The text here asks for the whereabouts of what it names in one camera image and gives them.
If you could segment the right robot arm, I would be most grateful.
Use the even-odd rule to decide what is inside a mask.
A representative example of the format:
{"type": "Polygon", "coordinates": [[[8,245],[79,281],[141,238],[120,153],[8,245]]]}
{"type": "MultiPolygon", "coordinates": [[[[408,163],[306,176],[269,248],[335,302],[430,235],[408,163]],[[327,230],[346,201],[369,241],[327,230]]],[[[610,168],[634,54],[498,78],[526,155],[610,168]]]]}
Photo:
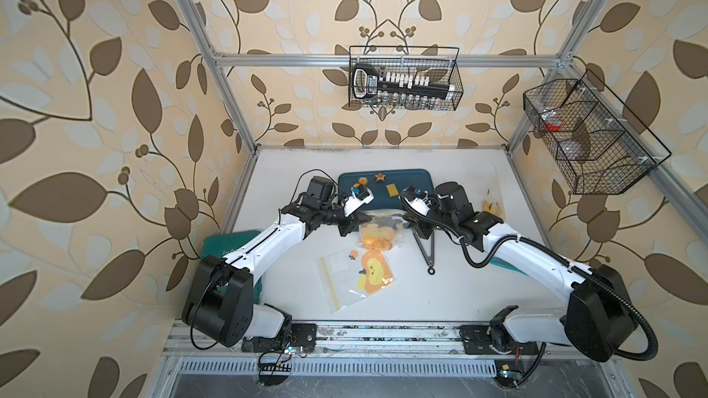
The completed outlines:
{"type": "Polygon", "coordinates": [[[642,322],[617,271],[570,260],[523,236],[500,217],[475,210],[457,182],[440,184],[435,193],[409,187],[399,199],[420,236],[429,238],[434,230],[442,230],[471,267],[483,269],[501,259],[562,302],[558,308],[505,307],[490,319],[485,341],[491,348],[509,353],[514,346],[546,343],[572,346],[598,362],[614,356],[636,359],[621,345],[642,322]]]}

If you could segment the clear duck zip bag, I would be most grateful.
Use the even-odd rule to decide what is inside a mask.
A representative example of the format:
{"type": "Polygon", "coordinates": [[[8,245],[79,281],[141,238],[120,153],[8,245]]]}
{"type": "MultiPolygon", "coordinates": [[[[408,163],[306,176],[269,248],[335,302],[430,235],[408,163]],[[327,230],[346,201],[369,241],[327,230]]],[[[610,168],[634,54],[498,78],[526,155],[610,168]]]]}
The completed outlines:
{"type": "Polygon", "coordinates": [[[484,211],[505,220],[503,194],[497,169],[494,169],[490,177],[490,185],[483,199],[482,207],[484,211]]]}

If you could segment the black tongs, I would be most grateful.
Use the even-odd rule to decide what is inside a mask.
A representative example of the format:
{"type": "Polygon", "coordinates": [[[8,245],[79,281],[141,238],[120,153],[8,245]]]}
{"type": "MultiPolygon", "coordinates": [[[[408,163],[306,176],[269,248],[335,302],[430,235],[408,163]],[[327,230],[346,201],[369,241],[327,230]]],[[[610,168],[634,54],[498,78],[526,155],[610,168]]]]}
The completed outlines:
{"type": "Polygon", "coordinates": [[[430,276],[436,274],[435,270],[435,235],[434,233],[428,239],[422,239],[420,235],[413,231],[413,238],[415,240],[418,249],[420,250],[421,256],[427,267],[427,273],[430,276]]]}

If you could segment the clear zip bag yellow strip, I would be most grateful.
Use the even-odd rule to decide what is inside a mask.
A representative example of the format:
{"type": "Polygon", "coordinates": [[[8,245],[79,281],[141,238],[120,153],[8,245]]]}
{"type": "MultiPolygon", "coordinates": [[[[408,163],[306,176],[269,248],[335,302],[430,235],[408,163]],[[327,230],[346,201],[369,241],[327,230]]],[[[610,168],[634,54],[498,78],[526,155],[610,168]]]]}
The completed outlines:
{"type": "Polygon", "coordinates": [[[379,251],[353,248],[332,252],[317,259],[315,265],[332,313],[366,300],[396,281],[379,251]]]}

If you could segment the yellow square cookie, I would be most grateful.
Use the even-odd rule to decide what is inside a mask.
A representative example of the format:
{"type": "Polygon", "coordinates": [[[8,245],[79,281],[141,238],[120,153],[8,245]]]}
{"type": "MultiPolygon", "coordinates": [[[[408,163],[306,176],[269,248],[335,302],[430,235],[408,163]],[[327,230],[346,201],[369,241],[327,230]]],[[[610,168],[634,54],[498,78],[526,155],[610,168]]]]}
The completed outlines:
{"type": "Polygon", "coordinates": [[[390,197],[392,197],[392,198],[399,197],[399,191],[398,191],[398,188],[396,187],[395,184],[388,184],[386,189],[387,189],[387,193],[389,194],[390,197]]]}

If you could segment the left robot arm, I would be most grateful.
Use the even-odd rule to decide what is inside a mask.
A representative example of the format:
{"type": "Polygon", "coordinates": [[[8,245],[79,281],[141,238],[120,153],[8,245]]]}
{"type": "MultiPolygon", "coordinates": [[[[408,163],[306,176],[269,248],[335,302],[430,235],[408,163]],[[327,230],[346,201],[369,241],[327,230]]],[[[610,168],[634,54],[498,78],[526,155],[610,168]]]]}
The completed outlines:
{"type": "Polygon", "coordinates": [[[273,306],[257,305],[256,283],[273,263],[319,227],[335,226],[342,237],[353,232],[369,220],[360,209],[373,200],[364,184],[355,184],[341,195],[331,179],[311,179],[307,190],[278,210],[276,221],[254,239],[225,256],[208,255],[201,260],[182,322],[192,333],[199,331],[225,348],[245,338],[286,338],[289,315],[273,306]]]}

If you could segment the orange duck zip bag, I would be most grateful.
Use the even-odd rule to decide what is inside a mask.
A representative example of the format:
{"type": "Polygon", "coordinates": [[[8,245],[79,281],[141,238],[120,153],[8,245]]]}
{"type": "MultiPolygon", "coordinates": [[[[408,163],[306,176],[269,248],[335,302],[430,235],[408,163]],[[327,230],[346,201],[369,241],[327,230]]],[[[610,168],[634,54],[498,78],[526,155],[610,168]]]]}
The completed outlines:
{"type": "Polygon", "coordinates": [[[405,242],[409,224],[400,209],[365,211],[368,221],[359,225],[360,244],[367,251],[387,252],[405,242]]]}

